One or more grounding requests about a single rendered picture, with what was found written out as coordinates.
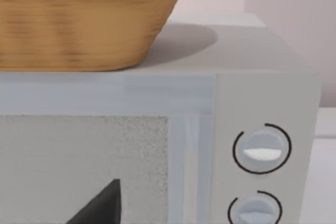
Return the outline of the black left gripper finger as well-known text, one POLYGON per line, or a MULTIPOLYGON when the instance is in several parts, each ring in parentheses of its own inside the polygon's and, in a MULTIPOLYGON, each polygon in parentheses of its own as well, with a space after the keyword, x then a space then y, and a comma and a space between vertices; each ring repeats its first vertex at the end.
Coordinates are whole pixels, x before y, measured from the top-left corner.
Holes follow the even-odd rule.
POLYGON ((121 224, 121 185, 114 179, 66 224, 121 224))

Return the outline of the pale microwave door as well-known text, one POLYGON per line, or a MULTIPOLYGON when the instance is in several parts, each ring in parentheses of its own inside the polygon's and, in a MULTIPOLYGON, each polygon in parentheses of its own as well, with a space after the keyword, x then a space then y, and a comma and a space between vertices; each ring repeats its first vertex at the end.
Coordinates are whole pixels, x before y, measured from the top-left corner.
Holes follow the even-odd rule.
POLYGON ((0 224, 66 224, 114 179, 121 224, 207 224, 212 74, 0 73, 0 224))

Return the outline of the pale round microwave knob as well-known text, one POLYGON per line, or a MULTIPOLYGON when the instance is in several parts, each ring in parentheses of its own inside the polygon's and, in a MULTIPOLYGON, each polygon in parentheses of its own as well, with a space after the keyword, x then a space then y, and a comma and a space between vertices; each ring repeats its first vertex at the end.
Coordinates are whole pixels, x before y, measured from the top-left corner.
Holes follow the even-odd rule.
POLYGON ((269 196, 256 194, 239 198, 230 211, 233 224, 275 224, 279 207, 269 196))
POLYGON ((239 163, 252 172, 266 172, 278 167, 288 152, 284 135, 269 128, 245 133, 235 147, 239 163))

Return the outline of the pale microwave oven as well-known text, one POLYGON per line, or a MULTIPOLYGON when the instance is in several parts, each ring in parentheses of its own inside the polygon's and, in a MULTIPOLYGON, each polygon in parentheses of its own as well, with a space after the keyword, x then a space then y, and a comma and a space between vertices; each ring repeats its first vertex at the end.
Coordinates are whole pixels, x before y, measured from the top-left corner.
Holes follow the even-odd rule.
POLYGON ((173 18, 141 65, 110 72, 214 75, 207 224, 233 224, 233 204, 256 194, 277 203, 275 224, 299 223, 321 82, 256 16, 173 18), (235 147, 243 134, 263 128, 281 132, 288 152, 278 167, 257 173, 239 163, 235 147))

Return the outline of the woven wicker basket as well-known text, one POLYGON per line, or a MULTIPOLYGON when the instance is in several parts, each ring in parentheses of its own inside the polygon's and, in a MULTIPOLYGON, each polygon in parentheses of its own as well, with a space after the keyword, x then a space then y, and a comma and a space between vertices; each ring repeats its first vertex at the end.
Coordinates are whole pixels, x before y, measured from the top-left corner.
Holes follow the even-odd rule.
POLYGON ((0 71, 138 65, 177 1, 0 0, 0 71))

